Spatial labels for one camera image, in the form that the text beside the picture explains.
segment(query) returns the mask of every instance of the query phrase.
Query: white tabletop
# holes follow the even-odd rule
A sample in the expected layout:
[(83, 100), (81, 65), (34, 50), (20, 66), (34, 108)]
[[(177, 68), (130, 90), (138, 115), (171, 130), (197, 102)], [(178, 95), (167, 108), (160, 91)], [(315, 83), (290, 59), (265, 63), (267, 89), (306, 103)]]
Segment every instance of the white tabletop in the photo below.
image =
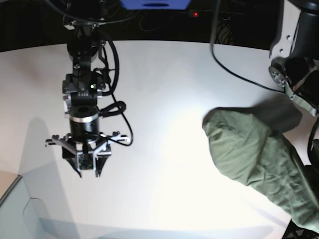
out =
[[(62, 80), (72, 70), (66, 45), (5, 52), (0, 54), (0, 169), (22, 174), (30, 195), (45, 203), (50, 218), (60, 223), (57, 227), (76, 223), (81, 238), (122, 228), (188, 231), (197, 238), (281, 239), (289, 215), (222, 176), (201, 127), (215, 107), (250, 107), (275, 94), (226, 73), (213, 61), (208, 44), (115, 45), (121, 63), (116, 97), (127, 104), (134, 144), (112, 145), (102, 177), (86, 172), (80, 179), (62, 159), (60, 147), (44, 147), (52, 134), (70, 130), (61, 92)], [(276, 87), (268, 73), (267, 51), (217, 45), (216, 55), (237, 74)], [(111, 102), (103, 98), (99, 106)], [(305, 114), (301, 125), (287, 134), (304, 161), (313, 122)], [(106, 134), (129, 133), (120, 116), (100, 124)]]

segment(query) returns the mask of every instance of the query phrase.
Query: silver ring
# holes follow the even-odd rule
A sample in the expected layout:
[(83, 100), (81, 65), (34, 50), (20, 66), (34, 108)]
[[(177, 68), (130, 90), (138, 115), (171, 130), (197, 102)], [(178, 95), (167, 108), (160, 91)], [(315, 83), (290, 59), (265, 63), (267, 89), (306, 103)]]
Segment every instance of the silver ring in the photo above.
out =
[(69, 115), (69, 119), (76, 123), (89, 123), (96, 120), (98, 117), (99, 117), (99, 113), (96, 113), (95, 115), (92, 115), (92, 116), (83, 117), (83, 118)]

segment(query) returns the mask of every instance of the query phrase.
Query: crumpled cloth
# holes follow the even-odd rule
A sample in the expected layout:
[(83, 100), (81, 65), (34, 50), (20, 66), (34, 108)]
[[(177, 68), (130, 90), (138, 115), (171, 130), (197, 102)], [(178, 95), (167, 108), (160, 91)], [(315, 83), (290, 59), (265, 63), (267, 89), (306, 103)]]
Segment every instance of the crumpled cloth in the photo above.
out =
[(212, 110), (203, 129), (220, 173), (264, 194), (297, 226), (319, 233), (319, 172), (303, 165), (280, 132), (234, 108)]

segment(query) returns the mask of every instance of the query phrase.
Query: cylindrical joint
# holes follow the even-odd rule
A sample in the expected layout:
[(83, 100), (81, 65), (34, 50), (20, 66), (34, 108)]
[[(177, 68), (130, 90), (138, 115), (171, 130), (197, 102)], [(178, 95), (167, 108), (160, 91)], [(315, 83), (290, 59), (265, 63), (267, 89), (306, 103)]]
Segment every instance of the cylindrical joint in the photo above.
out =
[(94, 106), (72, 106), (70, 109), (70, 129), (77, 143), (91, 143), (98, 139), (99, 112)]

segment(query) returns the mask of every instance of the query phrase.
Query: green cloth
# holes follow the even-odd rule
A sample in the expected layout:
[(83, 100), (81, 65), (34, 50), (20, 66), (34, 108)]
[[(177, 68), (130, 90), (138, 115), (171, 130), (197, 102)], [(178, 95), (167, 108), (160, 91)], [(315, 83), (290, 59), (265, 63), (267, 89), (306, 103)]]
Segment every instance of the green cloth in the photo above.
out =
[(264, 194), (297, 226), (319, 233), (319, 172), (302, 164), (281, 133), (234, 108), (212, 110), (203, 129), (220, 173)]

